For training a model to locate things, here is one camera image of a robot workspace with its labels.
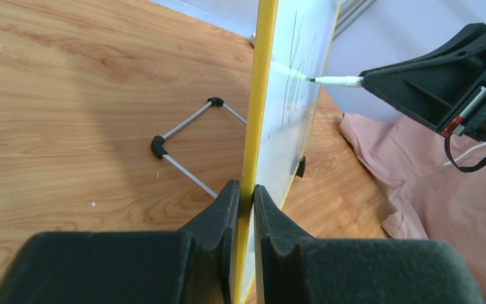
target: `metal rod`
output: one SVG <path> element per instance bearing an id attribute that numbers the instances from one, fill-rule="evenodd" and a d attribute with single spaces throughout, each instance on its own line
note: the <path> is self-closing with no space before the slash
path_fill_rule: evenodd
<path id="1" fill-rule="evenodd" d="M 187 124 L 189 124 L 198 115 L 202 114 L 202 112 L 206 111 L 210 106 L 211 106 L 211 101 L 208 101 L 208 103 L 206 103 L 206 105 L 204 105 L 200 110 L 196 111 L 195 114 L 191 115 L 188 119 L 184 120 L 184 122 L 180 123 L 177 127 L 175 127 L 174 129 L 168 131 L 165 135 L 163 135 L 163 138 L 167 140 L 169 137 L 171 137 L 176 132 L 181 130 L 183 127 L 185 127 Z"/>
<path id="2" fill-rule="evenodd" d="M 357 19 L 375 0 L 347 0 L 341 4 L 340 16 L 334 30 L 334 38 L 338 37 L 355 19 Z"/>
<path id="3" fill-rule="evenodd" d="M 482 86 L 480 89 L 480 92 L 472 101 L 466 106 L 466 108 L 459 114 L 459 117 L 463 119 L 467 119 L 470 113 L 483 101 L 483 99 L 486 97 L 486 88 Z"/>
<path id="4" fill-rule="evenodd" d="M 232 113 L 237 119 L 241 120 L 243 124 L 247 124 L 247 120 L 245 120 L 243 117 L 241 117 L 238 113 L 236 113 L 234 110 L 232 110 L 231 107 L 227 106 L 226 103 L 223 103 L 223 107 L 228 110 L 228 112 Z"/>
<path id="5" fill-rule="evenodd" d="M 176 167 L 179 171 L 185 174 L 188 178 L 190 178 L 193 182 L 195 182 L 200 188 L 204 189 L 209 195 L 213 198 L 217 198 L 217 194 L 213 192 L 208 186 L 206 186 L 203 182 L 201 182 L 196 176 L 194 176 L 191 172 L 187 171 L 187 169 L 183 168 L 177 161 L 175 161 L 172 157 L 168 154 L 163 155 L 165 160 L 168 160 L 174 167 Z"/>

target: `black plastic joint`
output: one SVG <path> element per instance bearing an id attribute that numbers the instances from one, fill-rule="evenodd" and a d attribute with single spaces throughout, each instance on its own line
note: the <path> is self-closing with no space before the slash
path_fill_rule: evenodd
<path id="1" fill-rule="evenodd" d="M 299 166 L 297 168 L 297 172 L 295 173 L 295 175 L 302 178 L 302 176 L 304 175 L 305 167 L 306 167 L 306 156 L 303 156 L 302 160 L 299 162 Z"/>
<path id="2" fill-rule="evenodd" d="M 163 136 L 156 135 L 154 136 L 154 139 L 152 140 L 152 144 L 150 145 L 152 152 L 159 159 L 163 159 L 163 155 L 168 154 L 168 152 L 163 147 L 164 143 L 165 143 L 165 139 L 163 138 Z"/>
<path id="3" fill-rule="evenodd" d="M 225 101 L 219 97 L 210 97 L 208 98 L 208 102 L 209 101 L 211 101 L 212 106 L 223 106 L 225 104 Z"/>

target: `red component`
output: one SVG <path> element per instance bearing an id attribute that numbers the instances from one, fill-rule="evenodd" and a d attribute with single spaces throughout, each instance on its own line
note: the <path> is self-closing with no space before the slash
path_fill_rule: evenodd
<path id="1" fill-rule="evenodd" d="M 452 135 L 452 132 L 454 132 L 454 129 L 463 122 L 463 118 L 460 117 L 459 115 L 456 116 L 454 119 L 452 119 L 451 122 L 448 123 L 446 128 L 440 133 L 440 135 L 444 137 L 450 137 Z"/>

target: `black cable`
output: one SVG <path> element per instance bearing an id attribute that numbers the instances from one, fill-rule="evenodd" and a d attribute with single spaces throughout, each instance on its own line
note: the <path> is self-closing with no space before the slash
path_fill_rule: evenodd
<path id="1" fill-rule="evenodd" d="M 450 151 L 450 137 L 445 137 L 444 138 L 444 152 L 446 153 L 446 157 L 448 157 L 448 160 L 454 164 L 454 166 L 459 169 L 459 171 L 464 172 L 464 173 L 470 173 L 474 171 L 478 171 L 481 168 L 486 166 L 486 157 L 484 157 L 482 160 L 480 160 L 479 163 L 472 167 L 460 167 L 452 157 L 452 153 Z"/>

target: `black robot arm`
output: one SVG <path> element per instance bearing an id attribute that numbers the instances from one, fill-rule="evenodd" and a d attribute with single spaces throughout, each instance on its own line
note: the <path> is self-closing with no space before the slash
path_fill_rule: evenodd
<path id="1" fill-rule="evenodd" d="M 486 141 L 485 24 L 465 26 L 422 57 L 363 71 L 360 76 L 368 92 L 444 136 L 450 161 L 452 134 Z M 472 172 L 485 165 L 486 158 L 474 167 L 456 166 Z"/>

